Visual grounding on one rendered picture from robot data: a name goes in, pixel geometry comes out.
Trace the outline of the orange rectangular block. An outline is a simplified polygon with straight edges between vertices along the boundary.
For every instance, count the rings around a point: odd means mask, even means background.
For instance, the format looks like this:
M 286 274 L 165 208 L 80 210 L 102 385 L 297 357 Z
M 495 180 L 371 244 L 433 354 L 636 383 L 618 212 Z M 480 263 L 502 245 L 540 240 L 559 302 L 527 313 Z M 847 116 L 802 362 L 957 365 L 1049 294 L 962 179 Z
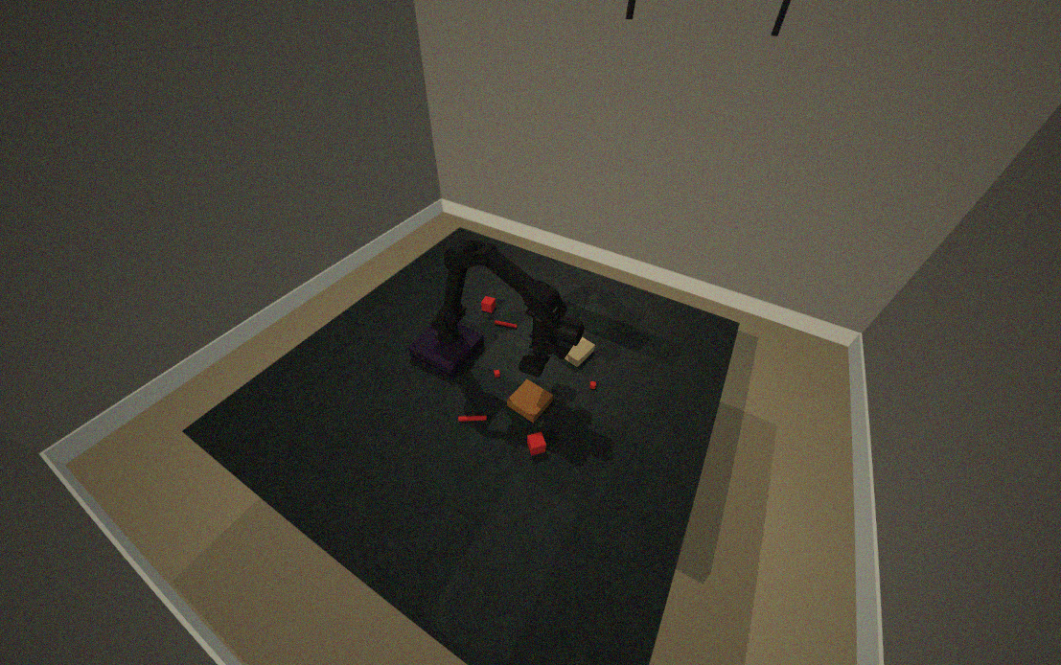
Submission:
M 551 402 L 552 393 L 549 393 L 528 379 L 514 392 L 514 396 L 508 398 L 510 409 L 520 413 L 532 424 L 534 424 Z

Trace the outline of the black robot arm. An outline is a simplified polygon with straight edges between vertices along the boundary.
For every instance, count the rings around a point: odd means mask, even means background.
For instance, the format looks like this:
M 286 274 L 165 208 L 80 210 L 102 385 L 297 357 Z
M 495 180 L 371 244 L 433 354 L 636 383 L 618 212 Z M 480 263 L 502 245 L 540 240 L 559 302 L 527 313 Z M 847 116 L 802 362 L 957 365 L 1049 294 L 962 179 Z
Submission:
M 560 296 L 559 290 L 551 287 L 547 283 L 530 278 L 528 274 L 521 270 L 503 253 L 498 252 L 497 245 L 480 240 L 466 240 L 462 238 L 451 245 L 447 252 L 443 252 L 443 265 L 447 268 L 447 293 L 445 293 L 443 307 L 439 309 L 431 327 L 437 331 L 435 334 L 440 342 L 448 346 L 458 339 L 462 335 L 457 329 L 457 323 L 466 315 L 466 307 L 462 305 L 462 291 L 465 283 L 466 270 L 476 265 L 485 265 L 491 272 L 512 287 L 520 296 L 523 296 L 523 303 L 528 307 L 525 314 L 532 316 L 532 332 L 538 336 L 546 336 L 554 333 L 552 342 L 547 344 L 546 350 L 559 358 L 566 358 L 571 347 L 579 345 L 582 338 L 582 321 L 567 318 L 567 307 Z M 559 307 L 552 313 L 555 307 Z

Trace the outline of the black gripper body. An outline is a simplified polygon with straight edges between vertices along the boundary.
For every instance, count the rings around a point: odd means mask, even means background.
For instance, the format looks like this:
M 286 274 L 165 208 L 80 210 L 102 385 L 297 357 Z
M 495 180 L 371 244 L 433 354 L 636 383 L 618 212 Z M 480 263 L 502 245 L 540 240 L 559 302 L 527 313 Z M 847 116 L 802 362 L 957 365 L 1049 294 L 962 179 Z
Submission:
M 538 336 L 530 332 L 530 349 L 532 354 L 525 355 L 519 363 L 519 370 L 524 374 L 530 377 L 541 377 L 543 374 L 543 369 L 545 366 L 545 358 L 550 354 L 550 350 L 546 350 L 547 344 L 552 342 L 552 336 L 554 333 L 543 338 L 543 336 Z

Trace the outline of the tan rectangular box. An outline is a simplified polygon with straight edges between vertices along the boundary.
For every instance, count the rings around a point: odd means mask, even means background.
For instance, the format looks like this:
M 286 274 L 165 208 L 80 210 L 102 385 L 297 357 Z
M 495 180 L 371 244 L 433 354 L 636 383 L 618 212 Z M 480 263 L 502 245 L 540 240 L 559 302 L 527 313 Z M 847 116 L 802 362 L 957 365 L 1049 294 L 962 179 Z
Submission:
M 586 340 L 581 338 L 579 345 L 571 347 L 569 354 L 566 355 L 567 362 L 572 362 L 576 367 L 579 367 L 582 360 L 588 358 L 589 355 L 594 354 L 595 344 L 594 342 Z

